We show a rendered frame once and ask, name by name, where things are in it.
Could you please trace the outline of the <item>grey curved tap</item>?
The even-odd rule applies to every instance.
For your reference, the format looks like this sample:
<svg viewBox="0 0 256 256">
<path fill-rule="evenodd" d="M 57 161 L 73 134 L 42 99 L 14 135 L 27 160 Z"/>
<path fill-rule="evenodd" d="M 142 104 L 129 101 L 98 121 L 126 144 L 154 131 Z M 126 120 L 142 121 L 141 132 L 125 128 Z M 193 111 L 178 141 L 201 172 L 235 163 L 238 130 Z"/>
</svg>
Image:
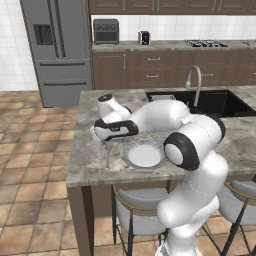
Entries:
<svg viewBox="0 0 256 256">
<path fill-rule="evenodd" d="M 197 89 L 196 89 L 196 94 L 195 94 L 195 99 L 194 99 L 194 107 L 197 107 L 198 105 L 198 101 L 199 101 L 199 96 L 200 96 L 200 90 L 201 90 L 201 82 L 202 82 L 202 73 L 200 68 L 197 65 L 192 66 L 187 74 L 187 79 L 185 82 L 185 88 L 189 89 L 191 87 L 191 76 L 192 76 L 192 71 L 195 70 L 197 72 L 197 78 L 198 78 L 198 82 L 197 82 Z"/>
</svg>

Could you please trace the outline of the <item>brown base cupboards run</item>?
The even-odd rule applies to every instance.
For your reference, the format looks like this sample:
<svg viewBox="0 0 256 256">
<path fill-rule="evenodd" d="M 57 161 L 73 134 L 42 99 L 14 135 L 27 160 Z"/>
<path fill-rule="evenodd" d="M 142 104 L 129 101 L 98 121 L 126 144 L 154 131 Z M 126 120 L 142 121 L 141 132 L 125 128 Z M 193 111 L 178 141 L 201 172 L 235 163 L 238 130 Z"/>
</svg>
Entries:
<svg viewBox="0 0 256 256">
<path fill-rule="evenodd" d="M 256 49 L 109 51 L 92 54 L 93 82 L 100 89 L 256 85 Z"/>
</svg>

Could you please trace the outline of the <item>grey upholstered stool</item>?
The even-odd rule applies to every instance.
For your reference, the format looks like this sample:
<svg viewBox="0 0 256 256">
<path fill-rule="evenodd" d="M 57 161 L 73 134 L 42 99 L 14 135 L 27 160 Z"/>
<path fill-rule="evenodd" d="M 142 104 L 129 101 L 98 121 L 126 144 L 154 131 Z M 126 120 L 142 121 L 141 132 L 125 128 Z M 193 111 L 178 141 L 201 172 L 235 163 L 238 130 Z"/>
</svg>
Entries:
<svg viewBox="0 0 256 256">
<path fill-rule="evenodd" d="M 225 182 L 217 197 L 219 212 L 232 223 L 230 234 L 221 252 L 221 256 L 226 256 L 238 229 L 243 233 L 244 226 L 256 226 L 256 175 L 252 181 Z M 244 233 L 243 240 L 249 255 L 256 256 L 256 245 L 250 250 Z"/>
<path fill-rule="evenodd" d="M 113 241 L 119 236 L 125 256 L 132 256 L 135 236 L 167 237 L 168 229 L 158 220 L 156 207 L 168 196 L 166 188 L 136 190 L 111 185 Z"/>
</svg>

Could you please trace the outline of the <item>black sink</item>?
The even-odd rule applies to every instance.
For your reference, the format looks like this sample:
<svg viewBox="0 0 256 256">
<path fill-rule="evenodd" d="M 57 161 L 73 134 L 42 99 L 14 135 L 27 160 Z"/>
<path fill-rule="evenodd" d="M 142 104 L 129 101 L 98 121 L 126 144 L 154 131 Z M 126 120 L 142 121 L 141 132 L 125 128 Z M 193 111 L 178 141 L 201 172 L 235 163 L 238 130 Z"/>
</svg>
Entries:
<svg viewBox="0 0 256 256">
<path fill-rule="evenodd" d="M 195 91 L 147 92 L 149 101 L 176 99 L 185 103 L 192 113 L 215 115 L 219 118 L 256 116 L 256 111 L 230 90 L 201 91 L 194 106 Z"/>
</svg>

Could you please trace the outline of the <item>grey steel fridge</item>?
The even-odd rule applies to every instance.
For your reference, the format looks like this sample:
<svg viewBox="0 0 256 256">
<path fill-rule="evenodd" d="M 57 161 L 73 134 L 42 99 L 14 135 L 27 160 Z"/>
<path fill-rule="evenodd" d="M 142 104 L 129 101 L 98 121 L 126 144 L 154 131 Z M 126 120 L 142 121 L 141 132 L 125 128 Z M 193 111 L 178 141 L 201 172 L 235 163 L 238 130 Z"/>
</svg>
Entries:
<svg viewBox="0 0 256 256">
<path fill-rule="evenodd" d="M 92 88 L 86 0 L 20 0 L 45 108 L 79 104 Z"/>
</svg>

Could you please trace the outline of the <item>dark grey toaster oven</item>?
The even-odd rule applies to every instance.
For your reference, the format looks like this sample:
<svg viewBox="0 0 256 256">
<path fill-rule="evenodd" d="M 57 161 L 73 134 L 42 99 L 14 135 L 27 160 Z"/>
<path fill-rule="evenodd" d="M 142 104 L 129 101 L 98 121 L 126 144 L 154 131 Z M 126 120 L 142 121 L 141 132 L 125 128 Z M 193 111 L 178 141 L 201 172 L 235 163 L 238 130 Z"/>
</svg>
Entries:
<svg viewBox="0 0 256 256">
<path fill-rule="evenodd" d="M 118 44 L 119 21 L 117 19 L 94 19 L 94 43 Z"/>
</svg>

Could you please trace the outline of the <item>grey metal fork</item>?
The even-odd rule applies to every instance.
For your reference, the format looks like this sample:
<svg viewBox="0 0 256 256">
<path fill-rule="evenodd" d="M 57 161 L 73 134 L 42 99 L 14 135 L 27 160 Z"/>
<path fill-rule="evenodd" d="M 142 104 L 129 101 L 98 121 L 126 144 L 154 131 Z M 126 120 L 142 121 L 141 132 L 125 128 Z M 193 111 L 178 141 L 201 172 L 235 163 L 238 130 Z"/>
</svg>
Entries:
<svg viewBox="0 0 256 256">
<path fill-rule="evenodd" d="M 104 145 L 106 150 L 106 168 L 109 168 L 110 151 L 113 148 L 113 143 L 112 141 L 106 141 Z"/>
</svg>

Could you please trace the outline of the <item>brown wall cupboards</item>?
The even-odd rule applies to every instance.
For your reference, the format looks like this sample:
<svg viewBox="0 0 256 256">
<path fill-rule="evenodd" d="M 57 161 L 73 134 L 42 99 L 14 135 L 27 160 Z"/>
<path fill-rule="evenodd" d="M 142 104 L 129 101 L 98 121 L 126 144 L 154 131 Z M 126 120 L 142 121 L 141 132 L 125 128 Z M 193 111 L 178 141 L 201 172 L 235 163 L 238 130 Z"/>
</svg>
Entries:
<svg viewBox="0 0 256 256">
<path fill-rule="evenodd" d="M 256 0 L 89 0 L 91 15 L 256 15 Z"/>
</svg>

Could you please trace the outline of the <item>grey rimmed white plate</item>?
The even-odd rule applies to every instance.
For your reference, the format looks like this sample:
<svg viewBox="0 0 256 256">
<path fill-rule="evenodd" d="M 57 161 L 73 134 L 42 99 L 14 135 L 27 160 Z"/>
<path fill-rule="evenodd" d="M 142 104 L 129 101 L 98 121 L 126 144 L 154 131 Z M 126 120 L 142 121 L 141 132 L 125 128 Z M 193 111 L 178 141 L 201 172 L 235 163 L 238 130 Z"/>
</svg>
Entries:
<svg viewBox="0 0 256 256">
<path fill-rule="evenodd" d="M 157 169 L 166 160 L 162 148 L 153 142 L 129 141 L 122 146 L 121 159 L 133 168 Z"/>
</svg>

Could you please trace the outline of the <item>black gas hob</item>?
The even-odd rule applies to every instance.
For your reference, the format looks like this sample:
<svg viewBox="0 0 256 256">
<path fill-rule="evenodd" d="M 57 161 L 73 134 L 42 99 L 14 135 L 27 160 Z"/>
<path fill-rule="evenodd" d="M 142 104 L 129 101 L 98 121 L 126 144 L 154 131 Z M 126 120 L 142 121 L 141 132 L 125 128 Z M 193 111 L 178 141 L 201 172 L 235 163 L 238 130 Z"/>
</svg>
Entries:
<svg viewBox="0 0 256 256">
<path fill-rule="evenodd" d="M 192 47 L 229 47 L 227 44 L 217 40 L 184 40 Z"/>
</svg>

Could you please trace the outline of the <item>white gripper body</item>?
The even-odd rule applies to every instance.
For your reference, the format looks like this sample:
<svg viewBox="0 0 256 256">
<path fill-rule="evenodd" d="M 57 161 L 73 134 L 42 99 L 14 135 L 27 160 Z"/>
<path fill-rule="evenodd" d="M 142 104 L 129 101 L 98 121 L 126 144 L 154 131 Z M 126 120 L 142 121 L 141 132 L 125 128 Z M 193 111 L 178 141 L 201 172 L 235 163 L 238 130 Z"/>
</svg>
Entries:
<svg viewBox="0 0 256 256">
<path fill-rule="evenodd" d="M 94 141 L 109 141 L 112 136 L 112 132 L 109 128 L 99 126 L 92 126 L 90 133 Z"/>
</svg>

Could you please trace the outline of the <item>brown kitchen island base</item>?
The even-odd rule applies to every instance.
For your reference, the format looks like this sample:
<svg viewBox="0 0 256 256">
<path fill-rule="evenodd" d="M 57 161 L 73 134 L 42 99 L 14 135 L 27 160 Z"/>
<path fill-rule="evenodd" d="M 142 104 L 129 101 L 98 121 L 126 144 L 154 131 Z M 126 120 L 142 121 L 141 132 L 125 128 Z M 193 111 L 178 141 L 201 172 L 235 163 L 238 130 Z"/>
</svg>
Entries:
<svg viewBox="0 0 256 256">
<path fill-rule="evenodd" d="M 94 219 L 111 215 L 112 184 L 127 190 L 164 186 L 171 192 L 177 185 L 177 181 L 171 177 L 167 180 L 146 178 L 138 181 L 116 178 L 115 180 L 98 180 L 90 184 L 81 176 L 69 174 L 66 186 L 80 256 L 94 256 Z"/>
</svg>

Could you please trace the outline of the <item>black and white toaster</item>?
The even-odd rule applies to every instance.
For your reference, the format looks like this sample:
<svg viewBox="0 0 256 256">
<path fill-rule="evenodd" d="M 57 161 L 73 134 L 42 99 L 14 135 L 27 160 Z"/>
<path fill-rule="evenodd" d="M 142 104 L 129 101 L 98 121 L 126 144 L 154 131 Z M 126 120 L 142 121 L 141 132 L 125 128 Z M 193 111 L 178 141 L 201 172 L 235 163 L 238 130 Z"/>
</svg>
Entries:
<svg viewBox="0 0 256 256">
<path fill-rule="evenodd" d="M 148 31 L 139 31 L 138 32 L 138 43 L 140 45 L 149 45 L 150 44 L 150 33 Z"/>
</svg>

